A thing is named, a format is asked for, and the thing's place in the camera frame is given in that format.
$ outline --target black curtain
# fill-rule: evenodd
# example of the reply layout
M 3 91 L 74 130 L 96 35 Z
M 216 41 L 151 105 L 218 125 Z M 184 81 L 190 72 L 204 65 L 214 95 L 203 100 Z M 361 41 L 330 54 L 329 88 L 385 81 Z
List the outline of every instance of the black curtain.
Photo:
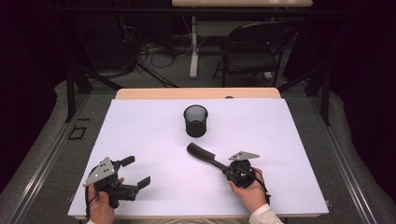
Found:
M 316 0 L 314 7 L 346 9 L 350 17 L 308 18 L 284 76 L 293 80 L 330 59 L 331 90 L 344 101 L 354 147 L 396 202 L 396 7 L 375 0 Z
M 53 88 L 66 65 L 51 34 L 60 25 L 38 13 L 35 1 L 0 3 L 0 190 L 19 168 L 56 103 Z
M 55 79 L 46 74 L 0 11 L 1 146 L 0 190 L 29 152 L 55 106 Z

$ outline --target black office chair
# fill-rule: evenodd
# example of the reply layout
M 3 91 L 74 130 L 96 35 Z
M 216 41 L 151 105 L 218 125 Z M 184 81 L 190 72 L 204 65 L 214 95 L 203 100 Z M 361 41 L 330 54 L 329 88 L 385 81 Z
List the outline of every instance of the black office chair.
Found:
M 283 49 L 295 35 L 295 29 L 288 23 L 251 23 L 235 28 L 226 37 L 221 48 L 219 67 L 222 66 L 222 87 L 227 74 L 248 74 L 274 72 L 272 86 L 275 86 Z

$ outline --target table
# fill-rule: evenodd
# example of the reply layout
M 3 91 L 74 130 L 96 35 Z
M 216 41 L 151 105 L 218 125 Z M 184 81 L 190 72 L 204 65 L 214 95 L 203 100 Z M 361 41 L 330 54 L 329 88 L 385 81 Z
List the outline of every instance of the table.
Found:
M 209 112 L 207 132 L 201 138 L 185 133 L 182 113 L 193 104 L 203 105 Z M 316 217 L 329 212 L 277 89 L 191 88 L 119 90 L 68 215 L 84 218 L 81 185 L 99 161 L 105 156 L 115 161 L 132 155 L 135 163 L 119 171 L 124 184 L 135 185 L 148 175 L 151 184 L 139 192 L 136 201 L 120 201 L 116 218 L 248 217 L 221 171 L 187 152 L 190 142 L 212 151 L 226 165 L 242 149 L 261 155 L 251 163 L 263 169 L 271 206 L 280 217 Z
M 311 7 L 312 0 L 172 0 L 174 7 Z M 227 35 L 233 28 L 243 25 L 241 22 L 203 22 L 199 24 L 195 16 L 192 16 L 191 35 L 192 35 L 192 55 L 190 78 L 197 78 L 198 69 L 198 35 Z

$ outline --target chair leg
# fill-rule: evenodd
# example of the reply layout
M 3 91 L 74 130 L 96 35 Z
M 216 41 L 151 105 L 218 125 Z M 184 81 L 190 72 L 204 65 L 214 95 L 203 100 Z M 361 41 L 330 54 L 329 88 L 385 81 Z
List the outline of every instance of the chair leg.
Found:
M 276 85 L 277 74 L 279 73 L 280 64 L 282 63 L 282 57 L 283 57 L 283 50 L 279 52 L 279 58 L 277 59 L 277 69 L 273 77 L 273 85 L 272 85 L 273 87 Z
M 215 70 L 215 74 L 213 74 L 213 78 L 215 78 L 216 75 L 218 74 L 218 71 L 219 71 L 219 68 L 220 68 L 220 66 L 221 66 L 221 63 L 222 63 L 222 57 L 220 58 L 220 61 L 219 61 L 219 63 L 218 63 L 218 66 L 216 66 L 216 70 Z
M 225 68 L 223 68 L 223 71 L 222 71 L 221 87 L 225 87 Z

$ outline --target wooden table edge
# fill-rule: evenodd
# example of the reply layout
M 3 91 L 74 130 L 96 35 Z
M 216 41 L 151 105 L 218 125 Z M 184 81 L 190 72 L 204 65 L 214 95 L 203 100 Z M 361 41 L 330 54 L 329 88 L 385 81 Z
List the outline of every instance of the wooden table edge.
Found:
M 222 99 L 233 98 L 275 98 L 281 99 L 277 88 L 151 88 L 121 89 L 116 100 L 137 99 Z

